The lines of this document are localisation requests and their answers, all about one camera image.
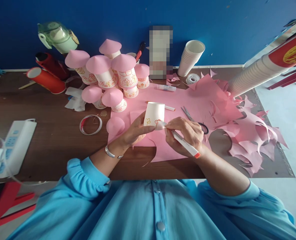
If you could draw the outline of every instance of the silver bracelet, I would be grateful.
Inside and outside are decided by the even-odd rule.
[[[113,155],[113,154],[109,151],[109,149],[108,149],[108,145],[106,145],[106,147],[105,147],[104,150],[105,150],[105,153],[108,154],[109,157],[115,158],[115,155]]]

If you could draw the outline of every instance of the orange marker tip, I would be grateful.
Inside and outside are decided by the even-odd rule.
[[[197,153],[196,155],[195,155],[195,158],[199,158],[200,157],[200,153]]]

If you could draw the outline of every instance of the blue wall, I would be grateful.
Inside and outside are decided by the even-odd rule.
[[[244,64],[296,19],[296,0],[0,0],[0,67],[36,66],[34,54],[47,50],[37,36],[37,23],[60,21],[73,30],[82,49],[99,54],[106,39],[122,43],[122,53],[149,42],[150,25],[172,25],[171,63],[178,66],[184,45],[198,39],[206,50],[197,65]],[[148,51],[140,62],[148,63]]]

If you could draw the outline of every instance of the hand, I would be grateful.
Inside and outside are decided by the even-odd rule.
[[[186,157],[191,157],[192,155],[174,138],[172,130],[179,130],[184,136],[184,139],[191,144],[195,149],[197,149],[203,156],[206,146],[202,144],[204,137],[204,132],[202,131],[201,126],[189,120],[186,120],[182,117],[177,117],[172,119],[165,126],[166,131],[166,142],[172,147],[177,153],[184,155]]]
[[[147,133],[155,130],[154,126],[143,126],[145,111],[137,117],[130,125],[128,130],[121,136],[122,140],[128,146],[133,146],[140,142]]]

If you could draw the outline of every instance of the light blue blouse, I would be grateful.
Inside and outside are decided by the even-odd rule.
[[[293,216],[253,183],[226,197],[193,180],[106,184],[89,158],[67,169],[8,239],[296,239]]]

